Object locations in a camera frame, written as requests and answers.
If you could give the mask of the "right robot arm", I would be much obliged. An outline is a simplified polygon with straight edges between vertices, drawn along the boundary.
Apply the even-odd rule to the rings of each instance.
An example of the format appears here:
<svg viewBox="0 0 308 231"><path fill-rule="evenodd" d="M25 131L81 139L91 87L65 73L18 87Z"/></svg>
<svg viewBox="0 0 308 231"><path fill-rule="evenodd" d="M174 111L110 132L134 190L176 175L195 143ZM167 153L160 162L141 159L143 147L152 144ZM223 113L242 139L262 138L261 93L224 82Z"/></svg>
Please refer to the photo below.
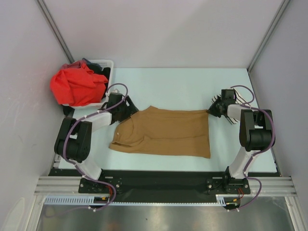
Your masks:
<svg viewBox="0 0 308 231"><path fill-rule="evenodd" d="M233 193L239 188L238 179L246 178L256 158L275 143L271 110L252 107L252 101L238 100L237 97L235 89L223 89L208 109L209 114L215 117L224 116L240 124L241 147L235 160L227 167L230 176L222 181L222 188L227 193Z"/></svg>

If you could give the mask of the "black white striped tank top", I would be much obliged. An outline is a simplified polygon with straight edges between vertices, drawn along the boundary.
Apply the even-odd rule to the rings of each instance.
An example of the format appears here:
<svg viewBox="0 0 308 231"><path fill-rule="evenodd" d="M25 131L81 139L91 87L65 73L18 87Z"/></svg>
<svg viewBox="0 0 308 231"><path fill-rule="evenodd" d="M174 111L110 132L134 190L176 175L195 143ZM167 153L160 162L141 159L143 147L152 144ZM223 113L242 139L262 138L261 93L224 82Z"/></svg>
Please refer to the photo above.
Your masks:
<svg viewBox="0 0 308 231"><path fill-rule="evenodd" d="M235 90L235 95L236 95L236 104L246 103L246 100L243 98L243 96L242 96L237 90ZM221 94L215 95L215 96L211 99L211 102L214 103L214 102L218 99L218 97L221 97ZM231 125L236 125L236 124L239 123L239 120L234 119L234 118L226 117L226 119L228 120L228 122L229 122Z"/></svg>

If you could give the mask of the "tan brown garment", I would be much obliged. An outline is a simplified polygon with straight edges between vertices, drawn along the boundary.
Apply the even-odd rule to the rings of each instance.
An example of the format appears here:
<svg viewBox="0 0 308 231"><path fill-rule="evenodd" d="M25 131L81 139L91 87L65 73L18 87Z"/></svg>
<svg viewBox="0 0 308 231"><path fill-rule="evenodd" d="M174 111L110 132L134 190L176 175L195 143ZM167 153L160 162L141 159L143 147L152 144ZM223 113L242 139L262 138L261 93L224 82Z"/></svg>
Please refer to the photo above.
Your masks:
<svg viewBox="0 0 308 231"><path fill-rule="evenodd" d="M109 148L124 153L210 158L208 112L150 106L118 124Z"/></svg>

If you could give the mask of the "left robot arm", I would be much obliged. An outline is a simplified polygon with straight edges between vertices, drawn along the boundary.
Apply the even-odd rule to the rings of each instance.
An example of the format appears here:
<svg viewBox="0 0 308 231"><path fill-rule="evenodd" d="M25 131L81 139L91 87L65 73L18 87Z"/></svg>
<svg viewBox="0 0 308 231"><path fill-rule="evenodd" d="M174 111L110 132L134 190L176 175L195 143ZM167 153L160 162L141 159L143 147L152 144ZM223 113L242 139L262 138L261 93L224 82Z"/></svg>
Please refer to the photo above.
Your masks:
<svg viewBox="0 0 308 231"><path fill-rule="evenodd" d="M91 179L89 186L95 192L102 192L106 188L106 180L100 177L102 169L90 156L92 133L115 122L122 122L138 111L128 95L110 93L108 101L95 113L79 120L71 117L63 119L54 151L73 164L82 176Z"/></svg>

